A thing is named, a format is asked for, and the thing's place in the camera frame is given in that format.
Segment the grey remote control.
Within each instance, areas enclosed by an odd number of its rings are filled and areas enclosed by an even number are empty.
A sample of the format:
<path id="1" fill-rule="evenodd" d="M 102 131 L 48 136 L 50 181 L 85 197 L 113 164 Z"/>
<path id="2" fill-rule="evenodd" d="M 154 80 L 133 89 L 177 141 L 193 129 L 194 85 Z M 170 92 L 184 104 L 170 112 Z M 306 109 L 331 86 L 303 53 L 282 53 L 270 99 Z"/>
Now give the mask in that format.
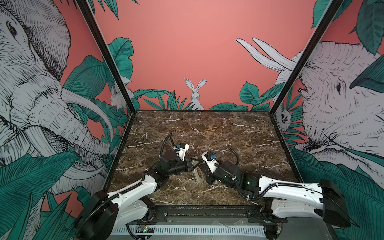
<path id="1" fill-rule="evenodd" d="M 193 170 L 193 173 L 198 184 L 201 184 L 206 181 L 205 175 L 199 167 L 196 167 Z"/>

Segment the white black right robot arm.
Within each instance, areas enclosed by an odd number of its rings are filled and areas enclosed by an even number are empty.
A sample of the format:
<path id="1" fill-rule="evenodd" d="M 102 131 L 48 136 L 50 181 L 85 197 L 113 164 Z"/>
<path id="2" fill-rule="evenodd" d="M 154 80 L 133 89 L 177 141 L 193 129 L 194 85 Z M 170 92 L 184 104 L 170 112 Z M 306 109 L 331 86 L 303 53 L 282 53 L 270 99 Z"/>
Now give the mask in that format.
<path id="1" fill-rule="evenodd" d="M 346 198 L 330 180 L 302 184 L 271 179 L 252 173 L 243 173 L 239 166 L 229 161 L 219 164 L 216 160 L 203 161 L 199 165 L 206 181 L 218 181 L 231 188 L 246 201 L 270 199 L 265 210 L 277 218 L 321 218 L 325 223 L 349 228 L 352 219 L 348 213 Z"/>

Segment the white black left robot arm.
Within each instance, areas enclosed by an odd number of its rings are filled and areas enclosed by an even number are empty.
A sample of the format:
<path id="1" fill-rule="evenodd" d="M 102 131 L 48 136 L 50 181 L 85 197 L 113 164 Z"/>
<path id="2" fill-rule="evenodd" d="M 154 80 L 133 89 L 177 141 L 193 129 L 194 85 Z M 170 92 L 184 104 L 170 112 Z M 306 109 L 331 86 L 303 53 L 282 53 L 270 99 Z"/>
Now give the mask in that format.
<path id="1" fill-rule="evenodd" d="M 167 151 L 142 174 L 138 181 L 118 191 L 96 193 L 75 221 L 75 240 L 106 240 L 111 233 L 132 221 L 148 221 L 155 207 L 146 197 L 161 189 L 171 175 L 192 172 L 198 158 L 182 160 L 175 151 Z"/>

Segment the green circuit board with leds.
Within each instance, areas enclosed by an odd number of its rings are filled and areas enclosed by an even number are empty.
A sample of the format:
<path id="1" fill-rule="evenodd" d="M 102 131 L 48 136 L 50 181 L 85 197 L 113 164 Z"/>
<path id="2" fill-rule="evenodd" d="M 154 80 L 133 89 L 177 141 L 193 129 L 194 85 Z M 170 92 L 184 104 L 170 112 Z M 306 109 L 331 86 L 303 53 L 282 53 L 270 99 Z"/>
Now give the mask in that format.
<path id="1" fill-rule="evenodd" d="M 151 235 L 155 232 L 155 226 L 140 225 L 137 226 L 136 233 L 138 235 Z"/>

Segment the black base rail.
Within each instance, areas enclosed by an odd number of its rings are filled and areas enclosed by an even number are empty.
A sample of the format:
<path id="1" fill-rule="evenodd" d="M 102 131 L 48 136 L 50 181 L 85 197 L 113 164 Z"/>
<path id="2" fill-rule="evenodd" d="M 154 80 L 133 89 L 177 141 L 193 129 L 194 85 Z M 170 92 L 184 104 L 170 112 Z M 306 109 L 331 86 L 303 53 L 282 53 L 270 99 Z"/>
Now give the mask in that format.
<path id="1" fill-rule="evenodd" d="M 156 205 L 151 223 L 165 223 L 170 218 L 245 218 L 249 223 L 287 223 L 272 214 L 265 215 L 259 205 Z"/>

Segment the black left corner frame post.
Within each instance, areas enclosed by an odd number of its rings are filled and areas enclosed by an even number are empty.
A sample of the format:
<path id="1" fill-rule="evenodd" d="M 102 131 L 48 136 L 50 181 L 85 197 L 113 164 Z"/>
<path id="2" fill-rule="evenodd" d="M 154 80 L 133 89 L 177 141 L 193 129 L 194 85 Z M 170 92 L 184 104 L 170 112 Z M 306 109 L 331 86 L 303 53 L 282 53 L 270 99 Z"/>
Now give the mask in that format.
<path id="1" fill-rule="evenodd" d="M 105 39 L 102 36 L 102 32 L 99 29 L 97 21 L 94 18 L 94 15 L 93 15 L 93 12 L 91 11 L 92 9 L 90 8 L 89 2 L 84 1 L 84 0 L 76 0 L 76 3 L 77 3 L 77 5 L 78 5 L 78 7 L 79 7 L 79 9 L 83 15 L 88 27 L 89 27 L 97 45 L 98 45 L 99 50 L 102 53 L 104 60 L 107 63 L 109 70 L 111 71 L 111 74 L 112 74 L 115 82 L 117 83 L 117 85 L 118 85 L 118 87 L 119 87 L 119 89 L 123 95 L 123 98 L 127 104 L 128 109 L 130 110 L 130 112 L 132 114 L 135 114 L 136 113 L 135 107 L 134 107 L 134 105 L 133 105 L 133 103 L 132 103 L 132 101 L 131 101 L 128 93 L 127 93 L 126 86 L 123 84 L 121 75 L 120 75 L 118 68 L 116 66 L 116 63 L 115 63 L 115 61 L 111 55 L 111 52 L 108 48 L 108 45 L 106 44 Z"/>

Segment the black corner frame post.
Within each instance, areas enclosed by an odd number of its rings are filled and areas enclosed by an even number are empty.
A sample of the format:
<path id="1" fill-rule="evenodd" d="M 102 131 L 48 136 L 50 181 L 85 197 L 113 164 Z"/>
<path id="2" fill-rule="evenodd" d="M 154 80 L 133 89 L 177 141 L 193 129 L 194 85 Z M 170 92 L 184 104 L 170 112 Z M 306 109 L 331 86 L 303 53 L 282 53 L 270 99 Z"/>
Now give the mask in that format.
<path id="1" fill-rule="evenodd" d="M 309 60 L 309 57 L 313 54 L 317 44 L 320 42 L 321 38 L 328 29 L 329 25 L 331 24 L 334 16 L 338 12 L 343 2 L 343 0 L 333 0 L 330 1 L 330 3 L 328 4 L 323 16 L 320 19 L 318 26 L 316 27 L 316 30 L 314 31 L 313 35 L 311 36 L 311 39 L 303 50 L 303 53 L 298 63 L 295 65 L 276 102 L 269 111 L 270 115 L 274 115 L 276 113 L 286 94 L 291 89 L 295 81 L 298 79 L 299 73 L 303 70 L 304 66 Z"/>
<path id="2" fill-rule="evenodd" d="M 111 74 L 112 74 L 115 82 L 117 83 L 117 85 L 118 85 L 118 87 L 119 87 L 119 89 L 123 95 L 123 98 L 127 104 L 128 109 L 130 110 L 130 112 L 132 114 L 135 114 L 136 113 L 135 107 L 134 107 L 134 105 L 133 105 L 133 103 L 132 103 L 132 101 L 131 101 L 128 93 L 127 93 L 126 86 L 123 84 L 121 75 L 120 75 L 118 68 L 116 66 L 116 63 L 115 63 L 115 61 L 111 55 L 111 52 L 108 48 L 108 45 L 106 44 L 105 39 L 102 36 L 102 32 L 99 29 L 97 21 L 94 18 L 94 15 L 93 15 L 93 12 L 91 11 L 92 9 L 90 8 L 89 2 L 84 1 L 84 0 L 76 0 L 76 3 L 77 3 L 77 5 L 78 5 L 78 7 L 79 7 L 79 9 L 83 15 L 88 27 L 89 27 L 97 45 L 98 45 L 99 50 L 102 53 L 104 60 L 107 63 L 109 70 L 111 71 Z"/>

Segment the black right corner frame post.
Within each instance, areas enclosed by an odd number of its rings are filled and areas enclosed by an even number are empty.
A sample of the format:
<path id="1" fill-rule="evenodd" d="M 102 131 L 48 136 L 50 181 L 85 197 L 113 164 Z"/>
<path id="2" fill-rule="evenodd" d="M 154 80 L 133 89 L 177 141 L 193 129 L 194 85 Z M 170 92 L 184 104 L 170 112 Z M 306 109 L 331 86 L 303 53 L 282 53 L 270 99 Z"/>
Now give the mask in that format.
<path id="1" fill-rule="evenodd" d="M 269 111 L 270 115 L 274 115 L 276 113 L 286 94 L 291 89 L 295 81 L 298 79 L 299 73 L 303 70 L 304 66 L 309 60 L 309 57 L 313 54 L 317 44 L 320 42 L 321 38 L 328 29 L 329 25 L 331 24 L 334 16 L 338 12 L 343 2 L 343 0 L 333 0 L 330 1 L 330 3 L 328 4 L 323 16 L 320 19 L 318 26 L 316 27 L 316 30 L 314 31 L 313 35 L 311 36 L 311 39 L 303 50 L 303 53 L 298 63 L 295 65 L 276 102 Z"/>

